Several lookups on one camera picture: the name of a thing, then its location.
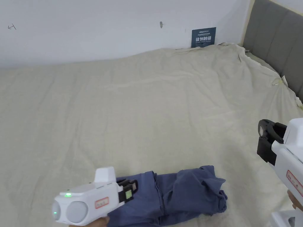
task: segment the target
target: wrinkled sheet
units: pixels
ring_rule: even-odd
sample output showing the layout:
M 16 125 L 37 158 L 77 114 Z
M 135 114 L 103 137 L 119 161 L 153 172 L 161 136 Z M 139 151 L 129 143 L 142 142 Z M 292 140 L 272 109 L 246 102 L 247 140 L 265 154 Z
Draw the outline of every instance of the wrinkled sheet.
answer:
M 158 227 L 226 211 L 227 196 L 213 166 L 156 174 L 148 171 L 118 180 L 137 180 L 134 199 L 110 212 L 108 227 Z
M 291 203 L 256 154 L 258 121 L 297 117 L 278 74 L 234 44 L 0 71 L 1 225 L 60 226 L 53 198 L 102 166 L 130 176 L 214 165 L 228 209 L 177 226 L 266 226 Z

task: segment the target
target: pencil mark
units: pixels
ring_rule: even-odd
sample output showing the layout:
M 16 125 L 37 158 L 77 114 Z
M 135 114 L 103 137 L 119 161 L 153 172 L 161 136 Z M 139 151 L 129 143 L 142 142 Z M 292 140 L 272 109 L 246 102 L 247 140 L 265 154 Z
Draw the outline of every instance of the pencil mark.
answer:
M 10 26 L 7 26 L 7 28 L 8 28 L 8 29 L 12 29 L 12 27 L 14 27 L 14 29 L 17 30 L 17 29 L 15 28 L 15 26 L 14 26 L 13 23 L 12 23 L 12 25 L 13 25 L 13 26 L 11 26 L 11 27 L 10 27 Z

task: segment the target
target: gray upholstered headboard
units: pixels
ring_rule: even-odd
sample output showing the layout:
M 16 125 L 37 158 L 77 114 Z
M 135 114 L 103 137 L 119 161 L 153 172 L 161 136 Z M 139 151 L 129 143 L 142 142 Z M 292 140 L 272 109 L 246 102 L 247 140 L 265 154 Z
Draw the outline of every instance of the gray upholstered headboard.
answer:
M 269 0 L 256 0 L 243 47 L 286 77 L 303 100 L 303 16 Z

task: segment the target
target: sticker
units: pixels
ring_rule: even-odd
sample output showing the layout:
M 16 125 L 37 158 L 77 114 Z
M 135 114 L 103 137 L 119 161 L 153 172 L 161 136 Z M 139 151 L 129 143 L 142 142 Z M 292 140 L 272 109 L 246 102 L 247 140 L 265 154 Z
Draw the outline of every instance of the sticker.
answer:
M 132 197 L 132 191 L 128 190 L 127 192 L 125 192 L 125 196 L 126 196 L 126 199 L 129 199 L 130 197 Z
M 303 186 L 289 170 L 287 171 L 286 177 L 292 183 L 292 185 L 298 190 L 300 195 L 303 196 Z
M 214 45 L 216 28 L 203 28 L 191 31 L 191 47 L 207 47 Z
M 263 128 L 262 127 L 260 127 L 260 136 L 263 136 Z
M 108 205 L 108 204 L 109 204 L 109 198 L 108 198 L 108 197 L 103 198 L 103 199 L 99 199 L 99 200 L 97 200 L 97 201 L 95 202 L 95 208 L 96 208 L 96 209 L 99 209 L 99 208 L 101 208 L 101 207 L 103 207 L 103 206 L 106 206 L 106 205 Z
M 133 183 L 133 191 L 137 190 L 136 183 Z

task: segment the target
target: folded clothing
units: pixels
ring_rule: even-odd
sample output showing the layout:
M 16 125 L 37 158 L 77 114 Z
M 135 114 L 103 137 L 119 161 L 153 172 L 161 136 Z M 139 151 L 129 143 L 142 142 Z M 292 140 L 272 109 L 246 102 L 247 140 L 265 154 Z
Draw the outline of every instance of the folded clothing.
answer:
M 110 212 L 108 227 L 154 227 L 184 222 L 200 214 L 226 210 L 227 196 L 220 190 L 225 179 L 215 176 L 213 166 L 157 175 L 153 171 L 120 177 L 136 179 L 134 199 Z

